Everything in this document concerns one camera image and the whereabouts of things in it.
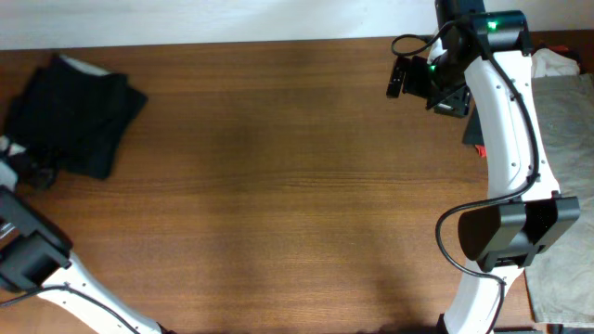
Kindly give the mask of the black trousers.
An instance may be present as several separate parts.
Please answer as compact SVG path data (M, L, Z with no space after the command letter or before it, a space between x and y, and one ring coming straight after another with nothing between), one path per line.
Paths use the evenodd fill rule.
M105 180L147 102L127 75L55 54L10 102L4 133L60 169Z

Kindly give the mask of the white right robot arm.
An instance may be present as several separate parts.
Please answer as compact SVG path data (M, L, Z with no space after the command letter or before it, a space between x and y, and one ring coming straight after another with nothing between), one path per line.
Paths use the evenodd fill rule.
M438 30L419 49L397 52L388 97L411 94L428 109L479 116L488 168L483 200L458 205L465 255L458 291L435 331L492 333L515 279L578 219L549 167L532 90L532 42L519 10L481 1L438 1Z

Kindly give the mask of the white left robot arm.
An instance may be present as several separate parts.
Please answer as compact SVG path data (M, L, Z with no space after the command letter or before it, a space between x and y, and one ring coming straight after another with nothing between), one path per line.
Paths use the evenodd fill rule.
M19 176L9 164L26 149L1 137L1 288L17 296L8 307L32 297L52 302L96 333L167 333L113 295L84 267L72 242L56 225L15 193Z

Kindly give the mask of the black garment in pile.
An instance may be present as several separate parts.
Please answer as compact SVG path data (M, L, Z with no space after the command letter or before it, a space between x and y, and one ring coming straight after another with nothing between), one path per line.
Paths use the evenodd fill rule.
M462 137L462 143L464 145L483 146L484 137L482 133L482 127L480 124L480 117L478 109L473 108L470 119L467 123L466 129Z

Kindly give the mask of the red garment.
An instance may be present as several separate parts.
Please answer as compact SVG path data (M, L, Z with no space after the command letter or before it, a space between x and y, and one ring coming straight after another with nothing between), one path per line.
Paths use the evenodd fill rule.
M474 147L475 147L475 149L476 149L476 151L477 151L478 155L479 155L481 158L486 158L486 157L487 157L487 154L486 154L486 149L485 149L485 147L484 147L484 146L482 146L482 145L475 145Z

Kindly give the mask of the grey folded trousers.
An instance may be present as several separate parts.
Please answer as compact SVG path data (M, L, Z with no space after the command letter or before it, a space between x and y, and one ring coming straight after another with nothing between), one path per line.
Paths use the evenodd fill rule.
M593 326L593 76L533 80L536 113L549 166L580 217L525 270L535 321Z

